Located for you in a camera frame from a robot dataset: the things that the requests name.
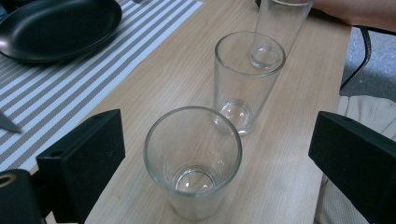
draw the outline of tall glass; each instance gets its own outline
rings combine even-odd
[[[247,134],[276,83],[285,53],[274,39],[253,32],[224,36],[215,53],[213,108],[229,119],[239,134]]]
[[[262,0],[256,33],[276,40],[288,56],[313,3],[314,0]]]

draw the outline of striped placemat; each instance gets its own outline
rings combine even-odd
[[[51,65],[0,55],[0,109],[22,134],[0,130],[0,171],[31,170],[35,156],[70,132],[202,2],[119,0],[122,20],[105,48]]]

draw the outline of drinking glass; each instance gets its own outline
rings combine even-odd
[[[214,110],[239,134],[249,133],[285,63],[285,52],[272,38],[253,32],[224,36],[215,49]]]
[[[176,212],[191,220],[216,212],[241,160],[235,127],[218,112],[200,106],[163,115],[149,130],[144,146],[152,179]]]
[[[256,33],[276,40],[289,55],[314,0],[262,0]]]

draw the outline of table surface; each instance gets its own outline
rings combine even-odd
[[[185,105],[210,107],[214,48],[231,32],[254,31],[253,0],[204,1],[90,116],[120,108],[126,158],[87,223],[189,223],[143,162],[150,126]],[[319,110],[335,111],[350,27],[309,15],[252,133],[217,213],[202,223],[312,223],[321,171],[308,149]]]

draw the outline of fabric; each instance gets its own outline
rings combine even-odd
[[[0,55],[0,109],[22,129],[0,130],[0,171],[31,170],[36,155],[73,130],[202,4],[117,1],[122,19],[102,49],[50,64]]]
[[[341,96],[337,113],[396,141],[396,103],[372,96]],[[367,220],[351,201],[324,175],[314,223],[365,224]]]

